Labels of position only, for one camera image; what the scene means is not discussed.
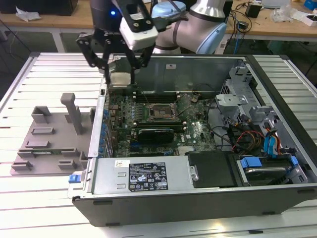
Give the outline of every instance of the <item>motherboard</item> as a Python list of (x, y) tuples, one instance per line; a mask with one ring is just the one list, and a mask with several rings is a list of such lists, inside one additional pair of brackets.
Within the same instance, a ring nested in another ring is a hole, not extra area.
[(103, 125), (111, 143), (104, 142), (99, 156), (174, 156), (214, 150), (215, 141), (205, 120), (208, 99), (199, 100), (199, 96), (197, 93), (124, 96), (110, 92), (105, 104), (108, 117)]

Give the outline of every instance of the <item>power supply label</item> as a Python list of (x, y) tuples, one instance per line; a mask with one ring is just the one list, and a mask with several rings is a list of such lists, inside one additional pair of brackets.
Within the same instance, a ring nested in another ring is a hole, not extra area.
[(129, 190), (168, 190), (165, 163), (129, 164)]

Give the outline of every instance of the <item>wooden table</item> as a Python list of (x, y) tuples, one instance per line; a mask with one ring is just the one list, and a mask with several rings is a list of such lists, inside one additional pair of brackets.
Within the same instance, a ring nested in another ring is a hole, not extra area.
[[(246, 0), (235, 0), (233, 9)], [(304, 0), (292, 2), (292, 6), (298, 10), (311, 12), (303, 6)], [(278, 41), (317, 41), (317, 28), (309, 27), (304, 23), (294, 20), (293, 22), (275, 23), (270, 19), (272, 10), (261, 10), (258, 18), (252, 19), (252, 29), (246, 34), (245, 39), (255, 40), (278, 40)], [(238, 19), (248, 22), (241, 14), (237, 14)], [(15, 16), (15, 14), (0, 14), (0, 19), (4, 21), (13, 31), (30, 31), (30, 32), (50, 32), (58, 52), (66, 52), (61, 33), (81, 33), (91, 32), (93, 21), (88, 0), (79, 0), (78, 6), (72, 16), (41, 15), (41, 20), (25, 22)], [(0, 26), (0, 31), (7, 30)], [(233, 32), (233, 21), (230, 18), (226, 34), (220, 46), (230, 38)], [(216, 51), (218, 54), (223, 53), (224, 48), (219, 47)]]
[[(240, 3), (248, 2), (247, 0), (235, 0), (233, 2), (232, 9), (235, 9), (236, 6)], [(292, 7), (307, 13), (311, 13), (309, 9), (304, 7), (305, 0), (293, 1)], [(245, 14), (246, 7), (242, 7), (239, 10)], [(251, 18), (252, 28), (245, 35), (245, 39), (253, 40), (271, 40), (271, 41), (317, 41), (317, 27), (309, 27), (305, 23), (293, 19), (292, 22), (274, 22), (271, 20), (270, 14), (272, 10), (263, 9), (260, 11), (257, 18)], [(247, 18), (243, 15), (237, 13), (238, 20), (249, 22)], [(216, 50), (217, 54), (222, 54), (224, 51), (224, 46), (226, 45), (227, 40), (231, 37), (233, 32), (233, 19), (230, 17), (227, 23), (226, 34), (219, 45), (219, 48)]]
[[(89, 0), (79, 0), (78, 5), (71, 16), (41, 15), (40, 20), (23, 21), (15, 14), (0, 14), (0, 19), (10, 27), (12, 31), (49, 32), (52, 34), (57, 51), (66, 52), (61, 33), (91, 32), (93, 20)], [(0, 24), (0, 31), (7, 30)]]

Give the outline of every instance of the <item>screw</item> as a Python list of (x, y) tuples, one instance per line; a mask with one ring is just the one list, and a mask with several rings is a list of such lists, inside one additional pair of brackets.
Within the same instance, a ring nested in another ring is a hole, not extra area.
[(197, 181), (198, 180), (198, 176), (196, 174), (192, 174), (192, 180), (193, 181)]

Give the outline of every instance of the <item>aluminum extrusion table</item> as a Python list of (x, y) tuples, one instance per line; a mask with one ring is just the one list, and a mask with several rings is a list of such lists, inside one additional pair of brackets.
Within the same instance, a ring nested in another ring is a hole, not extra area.
[[(256, 59), (317, 143), (316, 89), (290, 61), (279, 56)], [(28, 58), (0, 102), (0, 237), (290, 238), (317, 234), (317, 200), (281, 215), (96, 228), (67, 198), (67, 176), (11, 176), (10, 166), (32, 123), (33, 107), (42, 104), (51, 112), (66, 112), (59, 99), (63, 92), (74, 92), (75, 104), (87, 112), (97, 103), (101, 79), (81, 54), (46, 53)], [(250, 230), (264, 233), (251, 234)]]

